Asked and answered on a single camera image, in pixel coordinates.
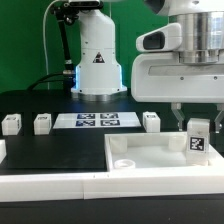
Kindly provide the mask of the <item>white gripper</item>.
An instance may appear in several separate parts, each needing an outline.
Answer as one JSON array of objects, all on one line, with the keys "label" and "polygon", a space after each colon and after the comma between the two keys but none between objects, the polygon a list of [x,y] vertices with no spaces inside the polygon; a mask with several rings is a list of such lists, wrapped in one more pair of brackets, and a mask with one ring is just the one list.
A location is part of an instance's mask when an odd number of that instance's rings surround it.
[{"label": "white gripper", "polygon": [[219,133],[224,119],[224,62],[186,65],[171,52],[141,54],[133,62],[131,93],[138,102],[171,103],[180,131],[185,121],[181,103],[221,103],[214,120]]}]

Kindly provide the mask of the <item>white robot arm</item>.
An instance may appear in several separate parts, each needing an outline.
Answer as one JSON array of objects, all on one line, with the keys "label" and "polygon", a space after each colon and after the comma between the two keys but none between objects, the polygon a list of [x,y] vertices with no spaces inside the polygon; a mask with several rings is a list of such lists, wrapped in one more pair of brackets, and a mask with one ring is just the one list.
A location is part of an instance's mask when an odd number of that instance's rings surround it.
[{"label": "white robot arm", "polygon": [[[138,102],[169,102],[179,122],[183,103],[215,103],[224,119],[224,0],[143,0],[167,25],[136,39],[131,93]],[[73,92],[89,100],[123,90],[115,27],[99,0],[69,0],[80,9],[81,62]]]}]

